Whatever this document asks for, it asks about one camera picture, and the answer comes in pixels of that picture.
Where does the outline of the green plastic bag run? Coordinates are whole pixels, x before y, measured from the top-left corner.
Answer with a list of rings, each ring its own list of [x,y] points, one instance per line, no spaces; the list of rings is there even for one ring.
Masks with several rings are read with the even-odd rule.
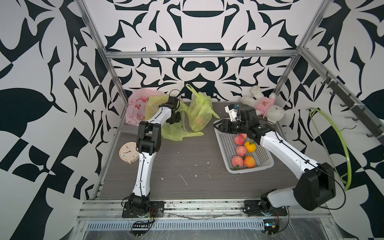
[[[146,105],[145,121],[161,124],[161,135],[171,141],[185,137],[200,137],[202,132],[189,132],[185,127],[185,114],[189,107],[174,96],[150,96]]]
[[[197,92],[190,84],[186,84],[188,90],[192,93],[191,103],[187,111],[189,125],[191,130],[199,132],[203,130],[212,117],[219,119],[213,109],[213,102],[206,93]]]

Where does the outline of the white plastic basket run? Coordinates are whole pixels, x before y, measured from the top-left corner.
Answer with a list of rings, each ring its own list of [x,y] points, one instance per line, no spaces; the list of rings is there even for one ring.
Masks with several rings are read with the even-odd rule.
[[[246,124],[223,119],[214,122],[215,134],[226,169],[231,174],[245,174],[269,169],[274,160],[268,150],[240,133]]]

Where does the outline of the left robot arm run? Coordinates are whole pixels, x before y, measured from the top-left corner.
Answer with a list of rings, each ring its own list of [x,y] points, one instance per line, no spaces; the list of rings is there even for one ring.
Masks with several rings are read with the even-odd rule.
[[[181,120],[181,113],[177,111],[179,106],[179,99],[170,96],[166,103],[159,105],[159,110],[151,119],[139,124],[139,167],[135,186],[128,200],[128,208],[137,215],[145,215],[150,211],[150,179],[155,156],[161,148],[162,126]]]

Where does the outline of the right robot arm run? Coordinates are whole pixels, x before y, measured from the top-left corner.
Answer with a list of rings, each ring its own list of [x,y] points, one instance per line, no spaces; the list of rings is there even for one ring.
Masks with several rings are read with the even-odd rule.
[[[276,132],[272,122],[257,117],[254,109],[241,110],[239,106],[229,105],[225,111],[230,117],[214,123],[217,131],[224,134],[246,134],[275,155],[299,180],[295,187],[263,194],[255,210],[244,208],[246,214],[262,213],[267,216],[278,208],[293,206],[313,211],[336,196],[338,182],[331,165],[320,164],[298,151]]]

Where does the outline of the pink peach top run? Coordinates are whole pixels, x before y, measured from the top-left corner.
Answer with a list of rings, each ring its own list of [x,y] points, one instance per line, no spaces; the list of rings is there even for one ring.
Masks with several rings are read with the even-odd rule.
[[[245,139],[247,139],[247,134],[239,134],[240,136],[242,136],[243,137],[243,139],[245,140]]]

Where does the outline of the orange peach front right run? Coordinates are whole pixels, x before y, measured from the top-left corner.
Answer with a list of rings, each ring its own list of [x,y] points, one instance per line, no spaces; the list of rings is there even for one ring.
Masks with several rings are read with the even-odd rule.
[[[256,166],[256,161],[252,156],[246,156],[244,158],[244,166],[247,168],[254,168]]]

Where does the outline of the pink plastic bag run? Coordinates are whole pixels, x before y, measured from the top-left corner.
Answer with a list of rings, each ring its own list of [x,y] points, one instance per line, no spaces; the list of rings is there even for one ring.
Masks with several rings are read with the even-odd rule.
[[[128,98],[128,107],[126,111],[125,122],[131,126],[138,126],[141,121],[145,120],[146,106],[151,96],[162,96],[163,92],[142,88],[135,90]]]

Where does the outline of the yellow orange fruit with leaf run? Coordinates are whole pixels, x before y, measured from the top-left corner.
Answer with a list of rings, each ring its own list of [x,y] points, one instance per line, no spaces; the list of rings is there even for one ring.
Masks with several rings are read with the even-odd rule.
[[[249,141],[244,143],[244,147],[247,149],[248,153],[253,153],[256,151],[257,146],[255,142]]]

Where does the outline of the white plush bunny pink shirt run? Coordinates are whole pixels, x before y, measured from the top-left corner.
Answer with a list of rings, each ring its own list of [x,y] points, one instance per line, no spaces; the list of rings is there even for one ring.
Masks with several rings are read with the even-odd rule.
[[[259,86],[251,87],[250,92],[252,96],[243,96],[241,98],[242,104],[252,107],[255,109],[257,116],[263,116],[273,124],[283,119],[286,111],[275,104],[277,97],[275,93],[271,93],[266,97]]]

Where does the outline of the small round clock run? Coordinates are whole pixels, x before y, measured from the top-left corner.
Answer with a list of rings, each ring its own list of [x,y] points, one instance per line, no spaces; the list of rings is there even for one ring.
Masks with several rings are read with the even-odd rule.
[[[139,159],[136,142],[125,143],[119,150],[119,157],[122,161],[132,164]]]

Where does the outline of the green hoop hanger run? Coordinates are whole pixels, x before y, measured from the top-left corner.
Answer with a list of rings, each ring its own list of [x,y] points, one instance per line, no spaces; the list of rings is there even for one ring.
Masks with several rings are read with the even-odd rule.
[[[322,112],[320,109],[308,108],[310,121],[312,122],[315,130],[318,134],[318,140],[325,148],[327,155],[332,163],[332,166],[336,170],[337,176],[344,185],[344,191],[348,191],[352,185],[352,162],[350,151],[347,147],[346,141],[341,133],[341,130],[331,120],[331,118]],[[329,124],[330,128],[321,132],[317,127],[314,120],[315,115],[322,116]],[[340,155],[344,157],[344,162],[341,160],[334,161],[333,155]]]

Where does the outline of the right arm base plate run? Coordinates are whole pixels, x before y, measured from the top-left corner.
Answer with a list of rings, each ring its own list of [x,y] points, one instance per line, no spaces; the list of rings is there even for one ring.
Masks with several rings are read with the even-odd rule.
[[[288,216],[286,207],[275,208],[267,199],[261,200],[245,200],[244,207],[242,208],[243,213],[257,217],[277,217],[277,216]]]

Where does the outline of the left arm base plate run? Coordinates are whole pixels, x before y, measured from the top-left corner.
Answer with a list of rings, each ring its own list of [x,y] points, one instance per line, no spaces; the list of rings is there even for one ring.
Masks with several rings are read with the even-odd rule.
[[[156,217],[164,213],[165,202],[150,201],[144,205],[137,205],[127,201],[124,204],[122,218],[148,218]]]

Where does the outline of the black wall hook rack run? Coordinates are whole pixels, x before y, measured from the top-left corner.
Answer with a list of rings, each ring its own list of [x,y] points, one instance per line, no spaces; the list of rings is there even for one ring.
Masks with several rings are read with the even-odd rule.
[[[359,100],[340,80],[335,79],[330,72],[325,74],[326,78],[322,85],[331,88],[331,96],[337,96],[341,101],[341,107],[347,108],[356,116],[355,122],[361,122],[370,133],[368,138],[376,138],[382,145],[384,144],[384,124],[379,118]]]

